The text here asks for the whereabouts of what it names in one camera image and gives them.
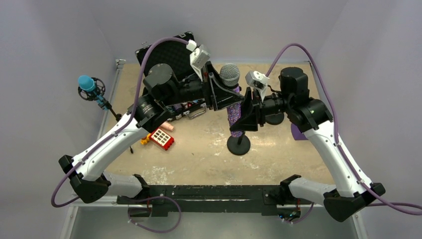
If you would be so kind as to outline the purple glitter microphone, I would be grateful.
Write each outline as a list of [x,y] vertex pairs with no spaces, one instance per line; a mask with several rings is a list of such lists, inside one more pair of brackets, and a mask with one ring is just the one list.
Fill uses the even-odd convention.
[[[237,65],[233,63],[224,64],[220,69],[219,76],[225,86],[234,93],[240,93],[240,86],[238,84],[240,70]],[[235,96],[231,96],[229,105],[226,109],[228,123],[229,126],[232,127],[241,116],[241,105]]]

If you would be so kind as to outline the black round-base mic stand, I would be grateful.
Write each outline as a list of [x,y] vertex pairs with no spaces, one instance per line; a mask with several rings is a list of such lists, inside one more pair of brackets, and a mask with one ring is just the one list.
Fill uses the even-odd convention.
[[230,153],[238,156],[247,154],[251,147],[250,140],[244,131],[239,137],[230,136],[226,145]]

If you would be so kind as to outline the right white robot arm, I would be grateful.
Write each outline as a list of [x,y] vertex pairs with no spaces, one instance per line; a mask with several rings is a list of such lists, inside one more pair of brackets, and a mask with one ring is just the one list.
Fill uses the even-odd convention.
[[283,69],[279,76],[281,90],[270,96],[266,95],[266,75],[249,71],[245,79],[248,88],[241,117],[230,130],[257,131],[266,117],[285,113],[315,147],[334,179],[334,184],[328,185],[293,175],[280,183],[276,199],[281,203],[305,199],[323,205],[334,220],[343,222],[386,192],[381,183],[372,182],[341,145],[332,114],[323,101],[310,96],[308,77],[302,69]]

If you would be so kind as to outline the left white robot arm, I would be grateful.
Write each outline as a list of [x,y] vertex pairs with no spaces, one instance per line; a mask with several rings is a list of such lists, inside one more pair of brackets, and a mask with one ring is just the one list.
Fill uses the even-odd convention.
[[225,64],[216,71],[207,62],[199,74],[183,80],[176,78],[168,64],[153,66],[143,80],[147,93],[129,107],[111,130],[80,154],[59,159],[78,199],[92,203],[105,195],[137,197],[146,187],[141,176],[116,175],[106,172],[106,168],[170,118],[167,106],[203,99],[208,108],[219,111],[240,103],[243,96],[235,91],[239,78],[239,68],[234,64]]

